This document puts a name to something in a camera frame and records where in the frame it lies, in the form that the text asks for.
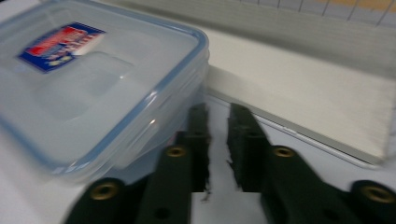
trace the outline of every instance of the red and blue label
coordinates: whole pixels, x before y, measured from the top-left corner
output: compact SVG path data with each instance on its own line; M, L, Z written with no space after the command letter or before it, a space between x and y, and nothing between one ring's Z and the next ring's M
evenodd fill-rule
M40 36L18 57L44 73L62 67L77 58L105 32L78 22Z

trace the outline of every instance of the brass screw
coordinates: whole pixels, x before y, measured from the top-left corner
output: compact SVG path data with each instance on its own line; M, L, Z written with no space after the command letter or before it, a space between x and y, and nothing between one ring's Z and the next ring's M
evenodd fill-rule
M113 182L103 183L91 190L91 198L94 200L107 200L119 192L119 187Z
M186 151L181 147L169 148L166 154L170 157L182 157L186 154Z
M376 186L363 187L361 192L370 200L378 203L394 203L396 200L387 190Z
M274 150L274 153L278 157L292 157L294 156L294 152L291 149L279 147Z

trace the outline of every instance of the plastic food container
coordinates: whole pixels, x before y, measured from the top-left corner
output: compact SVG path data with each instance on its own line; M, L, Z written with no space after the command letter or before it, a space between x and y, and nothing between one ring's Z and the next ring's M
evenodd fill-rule
M202 90L205 34L89 1L0 24L0 124L49 173L125 167L166 142Z

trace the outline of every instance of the white surface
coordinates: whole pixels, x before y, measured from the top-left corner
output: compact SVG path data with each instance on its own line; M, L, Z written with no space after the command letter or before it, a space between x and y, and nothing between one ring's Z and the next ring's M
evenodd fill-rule
M203 24L209 63L217 68L209 88L293 123L297 132L318 133L320 141L361 160L391 157L393 29L238 1L104 2Z

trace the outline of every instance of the clear plastic lid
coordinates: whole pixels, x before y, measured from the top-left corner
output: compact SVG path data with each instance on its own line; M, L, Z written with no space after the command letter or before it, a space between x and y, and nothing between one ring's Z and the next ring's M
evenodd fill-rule
M73 41L78 48L64 49ZM46 3L0 25L0 123L47 168L83 166L149 116L145 108L206 48L204 34L171 22Z

